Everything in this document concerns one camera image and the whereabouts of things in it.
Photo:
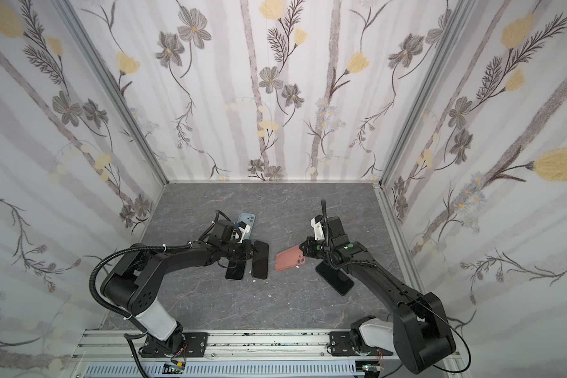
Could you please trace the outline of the pink phone case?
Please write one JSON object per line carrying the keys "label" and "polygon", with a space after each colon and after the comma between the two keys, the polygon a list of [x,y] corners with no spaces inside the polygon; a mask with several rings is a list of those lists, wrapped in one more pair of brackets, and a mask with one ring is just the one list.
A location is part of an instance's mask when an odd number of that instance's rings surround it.
{"label": "pink phone case", "polygon": [[276,256],[275,271],[281,272],[286,269],[302,266],[306,258],[299,245],[288,248]]}

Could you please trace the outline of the black phone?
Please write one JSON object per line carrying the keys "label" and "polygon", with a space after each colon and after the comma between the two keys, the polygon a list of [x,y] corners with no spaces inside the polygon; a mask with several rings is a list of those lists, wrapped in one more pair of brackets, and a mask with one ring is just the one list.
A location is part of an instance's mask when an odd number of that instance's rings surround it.
{"label": "black phone", "polygon": [[347,295],[354,287],[354,281],[342,270],[333,269],[325,262],[321,262],[317,265],[315,271],[341,296]]}
{"label": "black phone", "polygon": [[230,261],[226,270],[227,280],[242,280],[246,269],[245,261]]}

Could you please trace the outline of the light blue phone case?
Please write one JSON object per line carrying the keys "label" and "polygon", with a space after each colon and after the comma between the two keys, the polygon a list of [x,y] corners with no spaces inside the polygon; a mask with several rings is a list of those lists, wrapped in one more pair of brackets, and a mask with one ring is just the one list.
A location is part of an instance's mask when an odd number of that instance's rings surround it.
{"label": "light blue phone case", "polygon": [[243,221],[243,222],[249,224],[251,226],[251,232],[252,232],[254,230],[254,227],[255,227],[255,220],[256,220],[256,216],[254,214],[242,213],[242,214],[239,215],[237,223]]}

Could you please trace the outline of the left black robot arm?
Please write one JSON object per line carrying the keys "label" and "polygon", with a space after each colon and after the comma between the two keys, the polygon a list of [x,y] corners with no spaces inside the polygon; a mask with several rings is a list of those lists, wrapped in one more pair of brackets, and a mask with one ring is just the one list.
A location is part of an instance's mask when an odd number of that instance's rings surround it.
{"label": "left black robot arm", "polygon": [[192,342],[179,321],[160,304],[158,293],[166,275],[183,269],[225,264],[228,280],[241,280],[253,257],[250,242],[254,214],[240,214],[232,221],[217,211],[200,237],[184,245],[148,246],[137,243],[102,259],[89,278],[92,298],[121,315],[137,329],[125,339],[135,361],[142,358],[175,360],[190,354]]}

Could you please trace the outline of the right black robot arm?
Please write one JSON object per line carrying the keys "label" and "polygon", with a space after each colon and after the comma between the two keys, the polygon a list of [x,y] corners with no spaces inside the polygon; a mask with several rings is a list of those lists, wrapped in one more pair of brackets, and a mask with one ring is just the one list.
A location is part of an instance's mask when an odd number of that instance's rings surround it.
{"label": "right black robot arm", "polygon": [[352,324],[345,341],[330,339],[326,350],[335,357],[343,351],[365,354],[370,349],[390,351],[401,366],[413,374],[436,368],[454,354],[456,342],[463,337],[448,322],[441,300],[432,292],[423,294],[384,268],[357,241],[350,241],[338,217],[327,213],[321,201],[321,214],[311,221],[313,235],[301,243],[305,258],[319,260],[316,272],[339,295],[347,294],[357,279],[379,299],[389,313],[389,320],[366,316]]}

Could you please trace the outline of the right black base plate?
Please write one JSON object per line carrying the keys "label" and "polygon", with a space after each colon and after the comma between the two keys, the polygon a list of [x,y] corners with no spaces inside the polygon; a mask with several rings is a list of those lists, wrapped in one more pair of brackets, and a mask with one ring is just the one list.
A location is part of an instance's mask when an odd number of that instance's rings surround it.
{"label": "right black base plate", "polygon": [[355,348],[350,331],[333,331],[329,333],[327,352],[333,357],[355,356]]}

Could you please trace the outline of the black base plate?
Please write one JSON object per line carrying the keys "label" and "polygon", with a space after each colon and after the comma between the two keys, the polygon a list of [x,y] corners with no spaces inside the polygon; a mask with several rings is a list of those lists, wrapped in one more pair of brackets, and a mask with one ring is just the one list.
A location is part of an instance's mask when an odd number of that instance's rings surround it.
{"label": "black base plate", "polygon": [[185,358],[203,358],[206,352],[208,332],[185,332],[184,351],[181,356]]}
{"label": "black base plate", "polygon": [[355,356],[355,348],[350,331],[333,331],[329,333],[327,352],[333,357]]}

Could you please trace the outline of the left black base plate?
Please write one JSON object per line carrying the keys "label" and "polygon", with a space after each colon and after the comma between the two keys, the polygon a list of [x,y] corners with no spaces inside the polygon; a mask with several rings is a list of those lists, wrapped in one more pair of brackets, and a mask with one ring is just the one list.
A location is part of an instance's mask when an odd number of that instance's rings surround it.
{"label": "left black base plate", "polygon": [[203,358],[206,352],[208,332],[185,332],[184,351],[181,356],[185,358]]}

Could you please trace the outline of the aluminium mounting rail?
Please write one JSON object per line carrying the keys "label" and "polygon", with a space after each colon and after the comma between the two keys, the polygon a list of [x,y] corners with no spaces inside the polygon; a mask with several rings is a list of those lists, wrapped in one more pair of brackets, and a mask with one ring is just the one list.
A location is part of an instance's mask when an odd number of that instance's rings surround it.
{"label": "aluminium mounting rail", "polygon": [[[272,330],[206,330],[209,333],[203,358],[175,357],[178,362],[253,362],[253,361],[321,361],[321,360],[396,360],[398,356],[384,352],[333,357],[327,352],[332,329]],[[124,339],[124,331],[86,331],[73,352],[74,362],[130,362],[132,352]]]}

